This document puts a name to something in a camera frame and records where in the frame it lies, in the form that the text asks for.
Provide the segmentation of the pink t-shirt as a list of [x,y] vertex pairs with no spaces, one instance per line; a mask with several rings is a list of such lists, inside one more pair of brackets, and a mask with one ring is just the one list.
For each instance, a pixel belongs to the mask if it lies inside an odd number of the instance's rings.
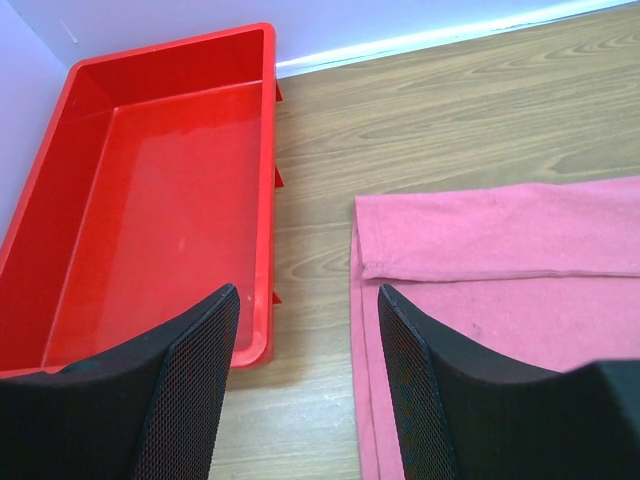
[[639,364],[639,181],[358,196],[350,327],[361,474],[408,479],[378,311],[390,285],[426,315],[558,373]]

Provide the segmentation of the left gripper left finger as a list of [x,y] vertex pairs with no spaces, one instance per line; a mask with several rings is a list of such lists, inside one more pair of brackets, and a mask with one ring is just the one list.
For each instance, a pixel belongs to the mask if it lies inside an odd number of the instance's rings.
[[228,284],[58,372],[4,379],[2,477],[207,478],[239,313]]

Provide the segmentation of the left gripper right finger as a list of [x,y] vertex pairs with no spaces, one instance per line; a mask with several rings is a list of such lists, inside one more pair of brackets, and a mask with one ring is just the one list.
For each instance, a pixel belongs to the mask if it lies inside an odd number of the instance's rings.
[[408,479],[635,479],[639,364],[566,373],[493,351],[378,293],[392,409]]

